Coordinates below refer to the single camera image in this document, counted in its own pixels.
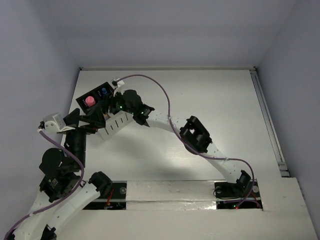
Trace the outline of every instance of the white panel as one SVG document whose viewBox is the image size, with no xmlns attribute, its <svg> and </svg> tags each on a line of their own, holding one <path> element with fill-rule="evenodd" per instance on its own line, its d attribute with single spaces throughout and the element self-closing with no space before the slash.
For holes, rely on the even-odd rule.
<svg viewBox="0 0 320 240">
<path fill-rule="evenodd" d="M 216 210 L 215 201 L 130 201 L 126 210 L 132 211 L 194 211 Z"/>
<path fill-rule="evenodd" d="M 259 189 L 263 208 L 266 211 L 306 209 L 296 178 L 261 179 Z"/>
<path fill-rule="evenodd" d="M 128 181 L 126 200 L 142 202 L 215 201 L 213 181 Z"/>
<path fill-rule="evenodd" d="M 84 210 L 59 240 L 317 240 L 307 211 Z"/>
</svg>

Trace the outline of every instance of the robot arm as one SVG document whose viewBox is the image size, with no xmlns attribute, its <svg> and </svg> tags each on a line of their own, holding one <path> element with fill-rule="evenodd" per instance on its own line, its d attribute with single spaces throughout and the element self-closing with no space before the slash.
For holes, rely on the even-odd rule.
<svg viewBox="0 0 320 240">
<path fill-rule="evenodd" d="M 122 81 L 114 82 L 121 88 Z M 197 117 L 188 119 L 169 117 L 142 102 L 135 90 L 117 91 L 110 101 L 109 111 L 116 113 L 124 111 L 133 115 L 138 124 L 150 128 L 160 128 L 175 133 L 181 138 L 186 149 L 192 154 L 200 153 L 213 165 L 234 188 L 244 193 L 249 186 L 251 177 L 242 169 L 234 165 L 223 155 L 210 138 L 210 134 Z"/>
<path fill-rule="evenodd" d="M 79 127 L 79 121 L 89 123 Z M 103 173 L 96 172 L 82 188 L 80 163 L 86 162 L 86 136 L 94 134 L 105 126 L 101 108 L 93 108 L 89 114 L 80 116 L 77 108 L 65 118 L 55 113 L 46 116 L 41 122 L 40 131 L 66 134 L 64 148 L 50 148 L 42 156 L 39 166 L 44 173 L 40 189 L 27 216 L 16 229 L 8 234 L 8 240 L 55 240 L 66 223 L 78 214 L 92 200 L 106 198 L 112 181 Z M 66 152 L 78 159 L 79 164 Z M 73 194 L 65 201 L 62 198 Z"/>
</svg>

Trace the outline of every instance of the white wall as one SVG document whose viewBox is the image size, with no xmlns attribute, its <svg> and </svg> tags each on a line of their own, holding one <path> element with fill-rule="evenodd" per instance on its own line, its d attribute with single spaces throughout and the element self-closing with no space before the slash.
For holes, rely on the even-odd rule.
<svg viewBox="0 0 320 240">
<path fill-rule="evenodd" d="M 320 1 L 298 0 L 258 67 L 292 176 L 320 236 Z"/>
<path fill-rule="evenodd" d="M 79 68 L 42 0 L 0 1 L 0 238 L 23 217 L 43 177 L 42 117 L 67 113 Z"/>
<path fill-rule="evenodd" d="M 296 0 L 45 1 L 82 67 L 252 67 Z"/>
</svg>

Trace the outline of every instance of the pink knob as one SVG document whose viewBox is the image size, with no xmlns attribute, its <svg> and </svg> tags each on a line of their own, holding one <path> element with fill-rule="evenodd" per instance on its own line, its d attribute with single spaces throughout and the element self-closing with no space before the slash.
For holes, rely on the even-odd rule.
<svg viewBox="0 0 320 240">
<path fill-rule="evenodd" d="M 94 99 L 93 96 L 88 96 L 86 99 L 85 99 L 85 103 L 88 105 L 88 107 L 92 107 L 93 105 L 96 104 L 96 101 Z"/>
</svg>

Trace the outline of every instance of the white surface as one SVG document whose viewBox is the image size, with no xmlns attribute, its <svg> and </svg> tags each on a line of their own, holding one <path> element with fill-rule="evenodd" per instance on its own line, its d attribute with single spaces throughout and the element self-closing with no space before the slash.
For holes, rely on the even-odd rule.
<svg viewBox="0 0 320 240">
<path fill-rule="evenodd" d="M 133 73 L 159 81 L 170 97 L 172 116 L 197 116 L 227 157 L 247 160 L 257 178 L 281 177 L 248 70 L 81 71 L 70 110 L 79 107 L 76 98 L 82 94 Z M 165 95 L 152 81 L 129 78 L 124 89 L 134 89 L 145 104 L 168 111 Z M 250 172 L 245 164 L 235 164 Z M 97 134 L 87 137 L 85 179 L 97 171 L 113 181 L 224 179 L 173 133 L 135 122 L 108 141 Z"/>
<path fill-rule="evenodd" d="M 88 90 L 132 73 L 80 72 L 71 110 L 77 107 L 75 98 Z M 115 181 L 140 180 L 128 182 L 128 209 L 83 210 L 58 236 L 60 240 L 317 239 L 297 180 L 280 176 L 249 71 L 141 73 L 163 84 L 172 115 L 197 116 L 222 153 L 252 165 L 265 211 L 214 210 L 213 182 L 176 180 L 217 180 L 220 173 L 187 152 L 173 133 L 132 122 L 107 142 L 98 135 L 87 138 L 85 173 L 87 179 L 94 171 L 103 171 Z M 167 111 L 163 93 L 152 82 L 134 78 L 125 87 L 137 90 L 147 105 Z"/>
<path fill-rule="evenodd" d="M 80 66 L 256 66 L 296 0 L 45 0 Z"/>
<path fill-rule="evenodd" d="M 59 240 L 317 240 L 307 212 L 84 210 Z"/>
</svg>

